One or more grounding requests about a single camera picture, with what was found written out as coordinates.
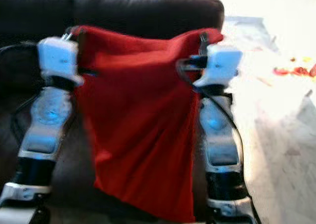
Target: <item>red towel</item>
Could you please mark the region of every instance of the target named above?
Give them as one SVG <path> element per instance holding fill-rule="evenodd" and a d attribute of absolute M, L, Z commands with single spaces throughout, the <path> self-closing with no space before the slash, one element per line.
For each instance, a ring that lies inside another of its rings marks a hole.
<path fill-rule="evenodd" d="M 82 26 L 76 91 L 94 147 L 95 187 L 159 218 L 193 222 L 192 150 L 198 95 L 175 62 L 198 53 L 200 33 L 170 40 L 142 39 Z"/>

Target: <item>red cloth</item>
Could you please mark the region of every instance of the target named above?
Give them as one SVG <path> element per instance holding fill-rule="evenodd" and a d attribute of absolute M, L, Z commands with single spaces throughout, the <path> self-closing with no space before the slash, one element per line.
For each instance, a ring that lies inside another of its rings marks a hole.
<path fill-rule="evenodd" d="M 176 73 L 175 62 L 198 53 L 199 34 L 142 39 L 83 26 L 76 91 L 94 147 L 95 187 L 157 217 L 193 222 L 192 149 L 198 95 Z"/>

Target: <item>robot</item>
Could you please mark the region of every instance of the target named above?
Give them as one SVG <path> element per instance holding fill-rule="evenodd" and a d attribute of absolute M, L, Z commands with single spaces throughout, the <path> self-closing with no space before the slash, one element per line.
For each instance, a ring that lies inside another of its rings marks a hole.
<path fill-rule="evenodd" d="M 71 95 L 83 79 L 77 73 L 78 43 L 71 34 L 52 37 L 37 45 L 45 87 L 31 107 L 32 123 L 19 153 L 15 176 L 0 196 L 0 224 L 49 224 L 44 201 L 51 192 L 52 172 L 65 129 L 73 115 Z M 202 94 L 200 124 L 207 179 L 207 223 L 259 224 L 243 179 L 242 144 L 233 136 L 232 95 L 225 93 L 236 75 L 242 53 L 231 45 L 208 45 L 201 37 L 200 55 L 181 59 L 179 74 Z M 195 82 L 186 71 L 201 71 Z"/>

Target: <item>red fabric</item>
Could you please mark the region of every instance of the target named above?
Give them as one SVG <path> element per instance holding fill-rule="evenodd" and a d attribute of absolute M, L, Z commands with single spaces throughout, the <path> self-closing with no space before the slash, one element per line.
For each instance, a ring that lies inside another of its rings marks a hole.
<path fill-rule="evenodd" d="M 142 39 L 83 26 L 76 91 L 94 147 L 95 187 L 157 217 L 193 222 L 192 149 L 198 96 L 175 62 L 198 53 L 199 34 Z"/>

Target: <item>black leather sofa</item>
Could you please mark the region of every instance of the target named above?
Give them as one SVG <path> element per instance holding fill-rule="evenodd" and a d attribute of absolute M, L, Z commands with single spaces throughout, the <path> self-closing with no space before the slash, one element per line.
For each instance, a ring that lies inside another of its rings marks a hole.
<path fill-rule="evenodd" d="M 219 0 L 0 0 L 0 46 L 60 36 L 67 27 L 83 24 L 169 39 L 193 29 L 220 30 L 223 19 L 224 8 Z M 19 149 L 10 132 L 10 113 L 37 89 L 39 78 L 35 52 L 26 49 L 0 54 L 0 189 L 14 173 Z M 27 110 L 20 120 L 27 127 Z M 90 147 L 81 121 L 79 114 L 64 141 L 54 172 L 50 205 L 152 219 L 93 188 Z M 196 215 L 203 219 L 206 188 L 198 146 L 193 179 Z"/>

